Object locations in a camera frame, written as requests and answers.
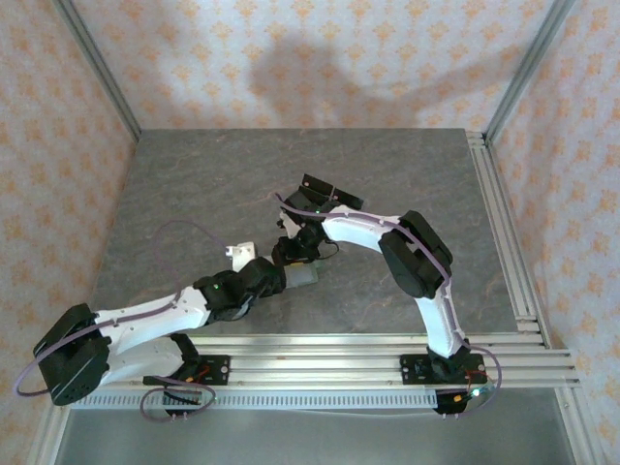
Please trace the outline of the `pale green card holder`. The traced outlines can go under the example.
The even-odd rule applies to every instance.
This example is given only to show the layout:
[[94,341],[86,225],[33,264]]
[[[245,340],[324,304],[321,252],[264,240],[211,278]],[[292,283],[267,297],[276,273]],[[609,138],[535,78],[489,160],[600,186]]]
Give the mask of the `pale green card holder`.
[[314,263],[308,266],[285,266],[284,271],[287,290],[312,285],[319,280],[318,271]]

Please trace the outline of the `clear acrylic card stand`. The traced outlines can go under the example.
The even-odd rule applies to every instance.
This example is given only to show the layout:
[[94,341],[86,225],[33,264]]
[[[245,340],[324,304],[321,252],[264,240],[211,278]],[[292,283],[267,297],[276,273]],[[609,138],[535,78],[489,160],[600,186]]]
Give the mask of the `clear acrylic card stand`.
[[310,202],[323,205],[326,202],[339,202],[355,210],[361,210],[364,200],[334,187],[321,179],[305,173],[302,177],[299,191]]

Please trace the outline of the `black card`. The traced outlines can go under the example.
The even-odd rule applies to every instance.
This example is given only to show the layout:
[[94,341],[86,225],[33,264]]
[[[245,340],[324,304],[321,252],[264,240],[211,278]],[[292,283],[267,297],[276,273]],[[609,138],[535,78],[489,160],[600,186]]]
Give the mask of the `black card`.
[[332,198],[341,204],[348,206],[351,209],[361,210],[364,200],[349,194],[341,189],[335,188],[332,193]]
[[328,197],[332,195],[334,190],[334,186],[332,184],[322,181],[321,179],[307,173],[303,175],[301,186],[315,193]]

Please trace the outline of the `black electronics board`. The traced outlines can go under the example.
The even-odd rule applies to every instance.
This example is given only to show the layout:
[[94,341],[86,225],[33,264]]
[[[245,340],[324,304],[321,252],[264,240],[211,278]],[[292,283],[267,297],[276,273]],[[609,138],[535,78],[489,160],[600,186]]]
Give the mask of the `black electronics board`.
[[202,407],[202,394],[198,391],[165,388],[163,390],[165,413],[172,421],[187,419]]
[[487,407],[496,394],[494,387],[439,389],[434,411],[442,418],[463,419]]

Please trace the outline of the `grey metal panel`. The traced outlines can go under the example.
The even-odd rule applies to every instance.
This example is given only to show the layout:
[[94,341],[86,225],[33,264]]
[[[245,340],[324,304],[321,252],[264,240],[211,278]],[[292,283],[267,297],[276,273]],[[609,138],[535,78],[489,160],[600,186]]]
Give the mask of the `grey metal panel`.
[[557,421],[493,408],[422,416],[212,411],[152,424],[137,412],[77,411],[55,465],[574,465]]

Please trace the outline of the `aluminium table edge rail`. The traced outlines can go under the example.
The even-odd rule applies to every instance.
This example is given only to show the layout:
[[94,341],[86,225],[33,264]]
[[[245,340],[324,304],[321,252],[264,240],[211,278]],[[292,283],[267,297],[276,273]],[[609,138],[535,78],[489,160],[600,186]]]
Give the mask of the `aluminium table edge rail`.
[[[426,346],[428,338],[421,334],[300,334],[300,335],[191,335],[196,345],[260,345],[260,346],[344,346],[344,345],[416,345]],[[539,333],[491,333],[474,335],[474,345],[543,347]]]

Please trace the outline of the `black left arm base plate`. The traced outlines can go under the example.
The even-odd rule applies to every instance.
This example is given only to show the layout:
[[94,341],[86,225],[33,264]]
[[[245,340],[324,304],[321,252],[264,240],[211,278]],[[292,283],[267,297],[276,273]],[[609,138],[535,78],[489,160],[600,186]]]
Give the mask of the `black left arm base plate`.
[[226,386],[230,375],[231,358],[222,355],[198,355],[184,361],[169,378],[204,386]]

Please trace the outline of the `wide aluminium mounting rail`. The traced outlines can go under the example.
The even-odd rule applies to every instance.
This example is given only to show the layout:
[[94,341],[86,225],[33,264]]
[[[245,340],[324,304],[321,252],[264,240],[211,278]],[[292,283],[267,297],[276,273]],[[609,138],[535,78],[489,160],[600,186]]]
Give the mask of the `wide aluminium mounting rail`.
[[[566,352],[499,354],[476,367],[507,388],[557,388],[577,385],[579,375]],[[398,387],[404,373],[397,356],[249,357],[231,359],[229,387],[240,388],[370,388]]]

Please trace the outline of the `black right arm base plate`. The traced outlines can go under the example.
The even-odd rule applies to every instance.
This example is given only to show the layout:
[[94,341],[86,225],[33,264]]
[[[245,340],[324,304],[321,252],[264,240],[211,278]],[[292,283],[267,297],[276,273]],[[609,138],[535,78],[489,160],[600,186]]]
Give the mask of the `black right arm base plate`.
[[483,358],[477,354],[444,358],[429,354],[402,355],[399,359],[404,385],[485,384],[488,376]]

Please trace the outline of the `aluminium side rail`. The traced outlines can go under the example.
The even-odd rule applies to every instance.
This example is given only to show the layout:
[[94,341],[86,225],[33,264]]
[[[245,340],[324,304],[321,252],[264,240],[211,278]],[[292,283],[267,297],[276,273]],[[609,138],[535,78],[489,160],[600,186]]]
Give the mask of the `aluminium side rail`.
[[518,330],[538,334],[540,344],[552,348],[540,298],[522,255],[506,193],[492,150],[480,132],[466,132],[481,194],[489,217],[501,267],[507,283],[511,308]]

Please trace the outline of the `short aluminium frame leg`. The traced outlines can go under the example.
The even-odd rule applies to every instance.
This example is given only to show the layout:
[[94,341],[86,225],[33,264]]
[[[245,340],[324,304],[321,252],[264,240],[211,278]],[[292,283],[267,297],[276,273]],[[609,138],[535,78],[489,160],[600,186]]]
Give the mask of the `short aluminium frame leg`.
[[46,403],[26,465],[55,464],[71,411],[70,406]]
[[606,465],[605,454],[581,387],[555,389],[576,465]]

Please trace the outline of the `aluminium frame post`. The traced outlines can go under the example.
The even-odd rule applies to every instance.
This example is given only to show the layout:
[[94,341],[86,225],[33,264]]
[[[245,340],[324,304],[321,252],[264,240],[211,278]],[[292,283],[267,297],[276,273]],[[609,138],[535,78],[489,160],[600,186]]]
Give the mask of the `aluminium frame post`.
[[565,22],[576,0],[553,0],[546,16],[544,17],[534,39],[526,47],[525,53],[519,62],[516,72],[510,84],[503,94],[498,107],[482,138],[486,146],[493,144],[500,136],[509,117],[533,77],[535,71],[543,62],[544,56],[552,45],[558,31]]
[[121,122],[135,142],[140,140],[141,126],[127,102],[106,59],[91,35],[73,0],[50,0],[74,37],[77,46],[86,59],[91,71],[100,82],[109,101],[114,106]]

